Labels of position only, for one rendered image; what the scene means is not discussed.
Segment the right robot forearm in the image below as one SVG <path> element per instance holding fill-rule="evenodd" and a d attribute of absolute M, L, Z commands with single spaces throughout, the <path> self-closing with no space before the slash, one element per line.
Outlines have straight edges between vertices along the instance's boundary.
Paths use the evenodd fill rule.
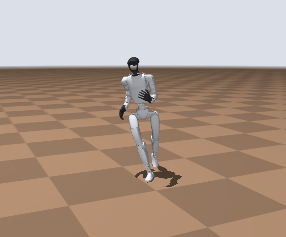
<path fill-rule="evenodd" d="M 124 105 L 125 105 L 125 109 L 127 110 L 129 105 L 130 105 L 130 101 L 131 101 L 131 97 L 129 96 L 125 96 L 125 102 L 124 102 Z"/>

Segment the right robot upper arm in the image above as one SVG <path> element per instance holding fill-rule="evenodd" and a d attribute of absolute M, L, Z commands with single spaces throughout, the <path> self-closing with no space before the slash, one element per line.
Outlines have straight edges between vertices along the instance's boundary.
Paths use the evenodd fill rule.
<path fill-rule="evenodd" d="M 127 96 L 130 96 L 130 92 L 129 92 L 129 89 L 128 89 L 128 86 L 127 86 L 126 79 L 127 79 L 127 77 L 123 77 L 123 79 L 122 79 L 122 81 L 121 81 L 121 84 L 122 84 L 122 85 L 124 86 L 124 88 L 127 90 L 126 95 L 127 95 Z"/>

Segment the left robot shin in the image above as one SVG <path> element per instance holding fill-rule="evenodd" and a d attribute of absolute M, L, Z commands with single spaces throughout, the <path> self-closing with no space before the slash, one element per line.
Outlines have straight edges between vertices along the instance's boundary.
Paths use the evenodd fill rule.
<path fill-rule="evenodd" d="M 152 143 L 152 150 L 153 150 L 153 158 L 157 159 L 157 152 L 159 150 L 159 141 L 156 141 L 155 143 Z"/>

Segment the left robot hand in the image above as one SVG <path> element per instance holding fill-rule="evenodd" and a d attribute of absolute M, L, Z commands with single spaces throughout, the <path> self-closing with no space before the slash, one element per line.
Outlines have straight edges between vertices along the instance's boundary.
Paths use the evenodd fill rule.
<path fill-rule="evenodd" d="M 153 97 L 150 96 L 148 90 L 145 90 L 147 93 L 146 93 L 145 91 L 143 91 L 143 90 L 141 90 L 141 91 L 144 92 L 144 93 L 142 93 L 142 92 L 139 92 L 139 93 L 143 94 L 144 96 L 143 96 L 143 95 L 140 95 L 140 94 L 139 94 L 139 95 L 142 96 L 142 97 L 144 97 L 144 98 L 142 98 L 142 97 L 139 97 L 139 98 L 141 98 L 141 99 L 143 99 L 143 100 L 148 101 L 149 103 L 151 103 Z"/>

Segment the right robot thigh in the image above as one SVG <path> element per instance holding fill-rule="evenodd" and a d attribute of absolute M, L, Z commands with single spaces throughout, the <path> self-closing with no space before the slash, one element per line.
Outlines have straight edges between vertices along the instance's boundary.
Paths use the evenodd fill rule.
<path fill-rule="evenodd" d="M 129 125 L 131 128 L 131 133 L 132 133 L 132 136 L 134 138 L 134 141 L 137 147 L 140 145 L 142 149 L 146 149 L 146 143 L 142 141 L 142 138 L 141 138 L 137 112 L 131 114 L 128 120 L 129 120 Z"/>

